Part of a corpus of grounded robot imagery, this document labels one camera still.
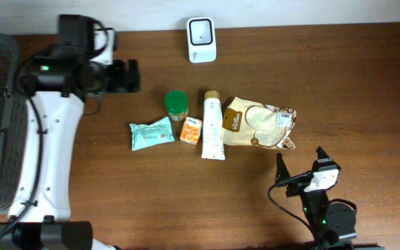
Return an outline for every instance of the orange box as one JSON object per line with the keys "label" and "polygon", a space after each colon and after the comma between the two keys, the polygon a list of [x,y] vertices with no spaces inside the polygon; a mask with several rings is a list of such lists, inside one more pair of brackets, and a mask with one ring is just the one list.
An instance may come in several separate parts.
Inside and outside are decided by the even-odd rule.
{"label": "orange box", "polygon": [[180,140],[190,144],[199,143],[202,122],[199,119],[186,117],[183,129],[181,130]]}

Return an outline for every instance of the wooden table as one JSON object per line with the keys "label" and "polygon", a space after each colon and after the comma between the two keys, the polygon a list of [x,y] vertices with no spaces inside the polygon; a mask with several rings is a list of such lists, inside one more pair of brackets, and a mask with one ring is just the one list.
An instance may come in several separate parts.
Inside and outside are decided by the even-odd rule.
{"label": "wooden table", "polygon": [[[297,109],[282,151],[291,174],[310,170],[322,146],[342,167],[328,195],[358,205],[355,244],[400,249],[400,23],[221,29],[215,62],[188,60],[185,31],[119,35],[116,58],[140,62],[142,90],[103,97],[83,117],[70,178],[72,221],[123,249],[242,249],[306,242],[311,234],[267,198],[276,153],[226,147],[202,160],[201,144],[131,151],[130,123],[163,118],[164,97],[184,91],[202,118],[203,94]],[[55,36],[19,36],[23,56]],[[96,106],[87,103],[86,111]],[[181,123],[173,123],[175,134]],[[303,216],[299,198],[279,203]]]}

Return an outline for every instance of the wall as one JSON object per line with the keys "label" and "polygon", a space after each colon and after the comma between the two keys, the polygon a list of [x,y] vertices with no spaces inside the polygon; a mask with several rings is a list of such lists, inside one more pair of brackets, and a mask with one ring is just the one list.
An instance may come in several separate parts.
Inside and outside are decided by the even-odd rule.
{"label": "wall", "polygon": [[55,33],[60,13],[118,31],[182,29],[186,17],[202,15],[217,28],[400,22],[400,0],[0,0],[0,32]]}

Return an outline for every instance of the brown cap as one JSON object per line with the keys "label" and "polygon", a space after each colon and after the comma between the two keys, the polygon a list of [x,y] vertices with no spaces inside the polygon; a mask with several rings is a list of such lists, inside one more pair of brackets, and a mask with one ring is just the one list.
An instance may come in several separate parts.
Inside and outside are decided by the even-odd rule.
{"label": "brown cap", "polygon": [[211,90],[205,93],[205,99],[208,98],[217,98],[220,99],[220,93],[218,93],[218,91],[215,90]]}

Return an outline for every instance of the green jar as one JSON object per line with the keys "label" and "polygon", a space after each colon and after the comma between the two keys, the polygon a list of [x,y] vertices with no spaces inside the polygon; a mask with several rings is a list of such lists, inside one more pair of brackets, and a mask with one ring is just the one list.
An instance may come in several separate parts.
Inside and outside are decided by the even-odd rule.
{"label": "green jar", "polygon": [[188,115],[188,98],[180,90],[167,93],[165,105],[169,117],[174,121],[182,121]]}

